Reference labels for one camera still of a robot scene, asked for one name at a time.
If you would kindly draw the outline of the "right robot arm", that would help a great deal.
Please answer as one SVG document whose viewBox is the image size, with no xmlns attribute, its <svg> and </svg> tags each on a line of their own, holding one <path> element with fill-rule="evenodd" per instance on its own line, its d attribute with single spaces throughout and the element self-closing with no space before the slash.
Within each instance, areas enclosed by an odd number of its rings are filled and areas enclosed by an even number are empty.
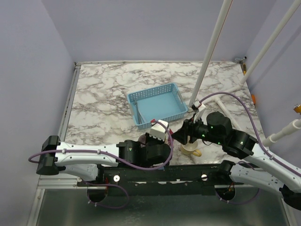
<svg viewBox="0 0 301 226">
<path fill-rule="evenodd" d="M 297 210 L 301 208 L 301 169 L 261 147 L 251 135 L 233 129 L 231 121 L 220 112 L 210 113 L 206 124 L 201 120 L 186 119 L 173 139 L 185 145 L 202 139 L 221 145 L 228 155 L 247 161 L 261 171 L 225 161 L 224 171 L 234 182 L 249 184 L 283 197 L 285 203 Z"/>
</svg>

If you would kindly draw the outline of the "light blue plastic basket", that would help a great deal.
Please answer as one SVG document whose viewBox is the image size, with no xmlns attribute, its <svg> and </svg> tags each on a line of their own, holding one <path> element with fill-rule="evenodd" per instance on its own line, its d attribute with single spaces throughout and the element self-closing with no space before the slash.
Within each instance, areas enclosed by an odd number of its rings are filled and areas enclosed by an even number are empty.
<svg viewBox="0 0 301 226">
<path fill-rule="evenodd" d="M 184 117 L 188 108 L 175 83 L 168 83 L 127 94 L 127 101 L 135 125 L 139 130 L 151 127 L 151 120 L 167 122 Z M 139 124 L 135 101 L 143 123 Z"/>
</svg>

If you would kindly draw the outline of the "yellow ceramic mug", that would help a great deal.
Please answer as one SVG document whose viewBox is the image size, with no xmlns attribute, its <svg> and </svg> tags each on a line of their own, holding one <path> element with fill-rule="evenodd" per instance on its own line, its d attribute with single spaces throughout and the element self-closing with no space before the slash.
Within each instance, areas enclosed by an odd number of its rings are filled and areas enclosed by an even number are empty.
<svg viewBox="0 0 301 226">
<path fill-rule="evenodd" d="M 198 142 L 187 143 L 185 145 L 181 145 L 181 153 L 184 155 L 194 155 L 196 157 L 202 156 L 201 151 L 198 149 Z"/>
</svg>

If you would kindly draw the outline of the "clear textured glass tray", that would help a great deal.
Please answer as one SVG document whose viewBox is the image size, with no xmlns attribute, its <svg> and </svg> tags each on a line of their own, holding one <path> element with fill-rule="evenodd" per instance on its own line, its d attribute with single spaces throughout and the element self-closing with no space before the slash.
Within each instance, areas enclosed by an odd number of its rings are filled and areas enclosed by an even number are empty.
<svg viewBox="0 0 301 226">
<path fill-rule="evenodd" d="M 193 165 L 196 163 L 193 154 L 182 152 L 182 145 L 178 141 L 174 140 L 173 145 L 173 155 L 170 165 Z"/>
</svg>

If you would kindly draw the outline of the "pink toothpaste tube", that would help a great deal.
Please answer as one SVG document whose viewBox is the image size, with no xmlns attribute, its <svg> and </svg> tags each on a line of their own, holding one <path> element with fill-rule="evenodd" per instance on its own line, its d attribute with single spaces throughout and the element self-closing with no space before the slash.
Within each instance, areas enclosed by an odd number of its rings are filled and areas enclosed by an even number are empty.
<svg viewBox="0 0 301 226">
<path fill-rule="evenodd" d="M 172 138 L 173 131 L 169 129 L 169 132 L 167 133 L 167 144 L 171 146 L 174 143 L 174 139 Z"/>
</svg>

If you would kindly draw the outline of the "purple grey mug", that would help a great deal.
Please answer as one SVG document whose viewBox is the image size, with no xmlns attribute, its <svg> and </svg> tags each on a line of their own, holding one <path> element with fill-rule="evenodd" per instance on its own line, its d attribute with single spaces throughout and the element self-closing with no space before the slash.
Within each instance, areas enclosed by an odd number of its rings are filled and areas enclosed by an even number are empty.
<svg viewBox="0 0 301 226">
<path fill-rule="evenodd" d="M 141 135 L 141 136 L 138 138 L 138 142 L 139 142 L 141 145 L 146 146 L 146 135 L 145 135 L 145 134 Z"/>
</svg>

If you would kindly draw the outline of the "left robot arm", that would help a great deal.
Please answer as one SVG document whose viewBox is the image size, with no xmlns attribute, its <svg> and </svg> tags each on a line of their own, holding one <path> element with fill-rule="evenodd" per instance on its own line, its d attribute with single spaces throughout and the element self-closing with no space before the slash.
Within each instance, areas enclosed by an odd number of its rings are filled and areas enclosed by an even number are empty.
<svg viewBox="0 0 301 226">
<path fill-rule="evenodd" d="M 36 173 L 53 176 L 64 172 L 90 182 L 96 180 L 99 165 L 148 170 L 169 163 L 172 152 L 168 144 L 153 138 L 148 145 L 133 140 L 112 145 L 74 145 L 61 141 L 59 136 L 49 136 L 42 145 Z"/>
</svg>

